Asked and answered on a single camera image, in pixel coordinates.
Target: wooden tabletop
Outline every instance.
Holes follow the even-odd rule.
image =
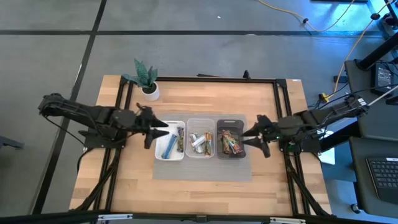
[[[106,75],[99,90],[97,105],[114,106],[120,76]],[[287,80],[293,112],[307,109],[300,80]],[[273,87],[265,83],[158,82],[160,98],[146,101],[137,86],[132,93],[130,110],[136,102],[151,106],[155,114],[211,113],[243,114],[248,126],[257,114],[277,121]],[[286,115],[282,89],[279,90]],[[251,182],[210,182],[153,179],[154,146],[143,147],[144,137],[134,135],[122,150],[111,210],[142,213],[205,213],[217,215],[291,216],[289,190],[283,155],[277,143],[269,144],[271,157],[265,159],[258,149],[251,149]],[[95,149],[82,160],[70,208],[79,206],[100,176],[104,149]],[[321,206],[330,212],[320,163],[312,154],[301,155],[305,183]],[[105,186],[100,208],[108,186]],[[296,186],[299,210],[302,204]]]

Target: plastic container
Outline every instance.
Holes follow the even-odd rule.
[[[205,132],[210,132],[213,135],[213,138],[210,141],[211,152],[210,156],[206,156],[205,153],[197,153],[193,150],[192,140],[189,136],[191,133],[197,133],[198,135],[205,134]],[[211,158],[215,154],[215,122],[212,119],[206,118],[190,118],[188,120],[188,128],[187,128],[187,137],[185,138],[187,143],[187,150],[185,153],[188,157],[196,158],[196,159],[207,159]]]
[[[244,145],[242,144],[243,137],[243,121],[239,119],[220,119],[217,121],[217,157],[219,159],[242,159],[246,156],[246,151],[244,150]],[[223,152],[223,130],[229,130],[231,137],[236,140],[236,142],[241,146],[243,152],[238,154],[225,154]]]
[[[183,150],[185,151],[187,148],[186,144],[186,136],[187,136],[187,129],[185,128],[185,123],[183,121],[163,121],[169,126],[166,128],[156,128],[159,130],[163,131],[168,131],[169,134],[162,136],[160,138],[156,139],[156,146],[155,146],[155,158],[161,161],[181,161],[184,158],[185,153],[184,152],[178,152],[178,141],[174,144],[173,149],[171,150],[170,157],[169,159],[163,159],[162,154],[165,152],[167,149],[167,146],[169,145],[170,138],[172,137],[173,134],[176,136],[178,135],[177,127],[184,128],[184,148]]]

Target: white plastic bin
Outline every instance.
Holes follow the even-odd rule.
[[[183,141],[184,141],[184,151],[186,151],[187,143],[186,143],[185,139],[187,136],[187,130],[185,128],[185,123],[183,121],[163,121],[163,122],[165,122],[169,126],[166,128],[156,128],[156,129],[168,131],[169,134],[156,139],[155,158],[158,160],[162,160],[162,161],[181,161],[184,158],[185,153],[177,151],[178,140],[174,144],[174,147],[170,153],[169,159],[163,159],[162,154],[167,149],[167,146],[169,145],[169,141],[170,141],[172,134],[175,134],[178,137],[177,127],[184,128],[184,140]]]
[[[215,122],[212,119],[206,118],[190,118],[188,120],[187,126],[187,135],[185,138],[187,141],[187,143],[185,144],[185,153],[187,154],[187,156],[197,159],[207,159],[213,157],[215,155]],[[199,135],[202,135],[205,132],[210,132],[213,135],[213,139],[210,141],[210,156],[206,156],[205,153],[197,153],[196,151],[194,151],[192,147],[192,140],[189,136],[189,134],[191,133],[197,133]]]

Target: gray floor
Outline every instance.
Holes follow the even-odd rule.
[[[380,0],[372,2],[376,10],[382,6]],[[332,24],[347,6],[310,0],[272,1],[272,4],[309,17],[319,29]],[[99,6],[100,0],[0,0],[0,30],[91,30]],[[355,4],[332,31],[361,31],[369,23],[370,14],[367,5]],[[105,7],[99,29],[305,30],[293,16],[253,0],[112,0]],[[378,31],[376,23],[369,30]],[[241,77],[247,69],[252,77],[299,78],[311,104],[320,92],[333,90],[331,78],[338,74],[356,39],[350,36],[97,36],[78,101],[94,104],[102,76],[134,74],[134,58],[138,58],[159,68],[159,75],[163,76],[204,73]],[[3,105],[0,135],[25,143],[22,151],[10,147],[0,151],[2,217],[29,212],[57,131],[38,115],[37,106],[45,94],[70,94],[87,42],[87,35],[0,35]],[[364,57],[382,42],[380,37],[364,37],[350,58]],[[71,123],[68,130],[76,133],[79,129],[83,127]],[[81,145],[67,136],[44,212],[68,210],[80,154]],[[355,197],[349,184],[329,180],[326,184],[335,215],[397,223],[350,212],[348,207],[355,203]]]

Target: keyboard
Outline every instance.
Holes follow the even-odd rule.
[[[398,158],[367,158],[377,197],[385,202],[398,204]]]

